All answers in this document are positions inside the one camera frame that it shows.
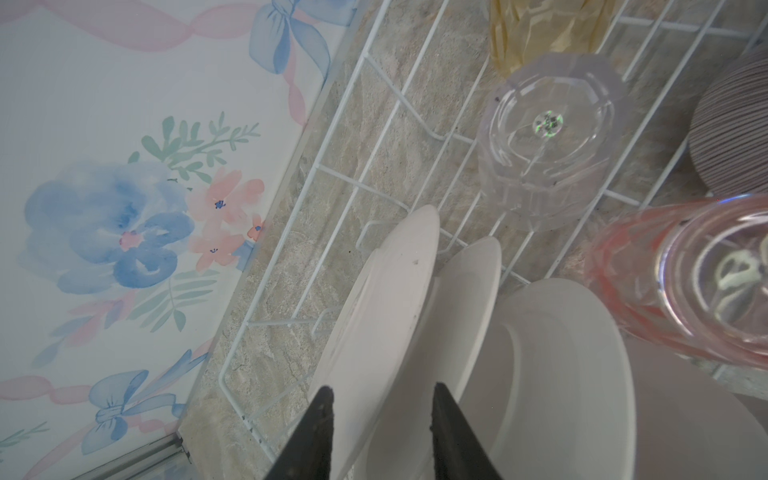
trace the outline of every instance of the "blue flower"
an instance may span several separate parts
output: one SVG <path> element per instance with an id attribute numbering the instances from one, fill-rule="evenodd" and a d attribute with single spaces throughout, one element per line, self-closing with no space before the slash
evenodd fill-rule
<path id="1" fill-rule="evenodd" d="M 162 164 L 78 164 L 27 200 L 32 228 L 21 264 L 65 293 L 115 283 L 145 288 L 167 279 L 194 223 L 186 189 Z"/>
<path id="2" fill-rule="evenodd" d="M 334 25 L 349 26 L 355 16 L 355 0 L 272 0 L 256 13 L 250 32 L 250 57 L 267 71 L 282 74 L 290 56 L 290 34 L 328 76 L 331 64 L 328 44 L 312 25 L 293 17 L 300 9 L 312 18 Z"/>

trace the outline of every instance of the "white dinner plate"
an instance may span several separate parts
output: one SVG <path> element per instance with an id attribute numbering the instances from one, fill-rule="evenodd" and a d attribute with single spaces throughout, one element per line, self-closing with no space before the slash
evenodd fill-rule
<path id="1" fill-rule="evenodd" d="M 501 267 L 498 240 L 486 237 L 457 253 L 432 281 L 406 360 L 355 464 L 355 480 L 420 476 L 432 451 L 435 384 L 462 396 L 491 319 Z"/>
<path id="2" fill-rule="evenodd" d="M 662 347 L 626 344 L 637 398 L 635 480 L 768 478 L 768 435 L 733 394 Z"/>
<path id="3" fill-rule="evenodd" d="M 627 352 L 576 282 L 541 280 L 499 301 L 459 406 L 502 478 L 632 478 Z"/>
<path id="4" fill-rule="evenodd" d="M 320 357 L 310 398 L 333 389 L 331 480 L 349 471 L 395 382 L 432 278 L 440 219 L 427 205 L 371 254 Z"/>

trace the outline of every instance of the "blue ribbon bow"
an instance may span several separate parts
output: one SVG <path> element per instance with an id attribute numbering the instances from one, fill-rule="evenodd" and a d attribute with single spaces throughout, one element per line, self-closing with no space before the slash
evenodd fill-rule
<path id="1" fill-rule="evenodd" d="M 170 412 L 173 416 L 177 419 L 180 418 L 187 405 L 176 403 L 174 394 L 163 393 L 150 396 L 192 370 L 207 357 L 208 354 L 204 353 L 196 359 L 192 359 L 192 350 L 187 350 L 178 362 L 160 378 L 150 383 L 135 398 L 134 393 L 149 376 L 147 370 L 118 373 L 96 382 L 96 385 L 92 386 L 88 393 L 88 399 L 100 410 L 96 413 L 97 425 L 83 438 L 81 446 L 83 455 L 96 452 L 122 439 L 128 431 L 128 423 L 123 417 L 170 406 Z M 135 403 L 135 405 L 126 409 L 125 406 L 131 403 Z"/>
<path id="2" fill-rule="evenodd" d="M 290 56 L 290 35 L 312 58 L 323 74 L 328 76 L 331 64 L 328 44 L 312 25 L 296 20 L 293 13 L 299 8 L 312 18 L 341 25 L 352 23 L 357 12 L 356 0 L 272 0 L 256 13 L 250 31 L 250 57 L 267 71 L 282 74 Z"/>

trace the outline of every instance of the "amber glass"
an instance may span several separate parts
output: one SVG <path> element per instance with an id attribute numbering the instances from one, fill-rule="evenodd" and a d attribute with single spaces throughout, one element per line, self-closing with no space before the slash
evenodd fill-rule
<path id="1" fill-rule="evenodd" d="M 592 53 L 616 0 L 490 0 L 491 58 L 508 77 L 548 51 Z"/>

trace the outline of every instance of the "wallpaper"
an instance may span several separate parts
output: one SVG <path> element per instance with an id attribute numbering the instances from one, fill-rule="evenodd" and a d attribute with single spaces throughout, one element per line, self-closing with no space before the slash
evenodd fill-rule
<path id="1" fill-rule="evenodd" d="M 0 5 L 0 478 L 176 429 L 356 13 Z"/>

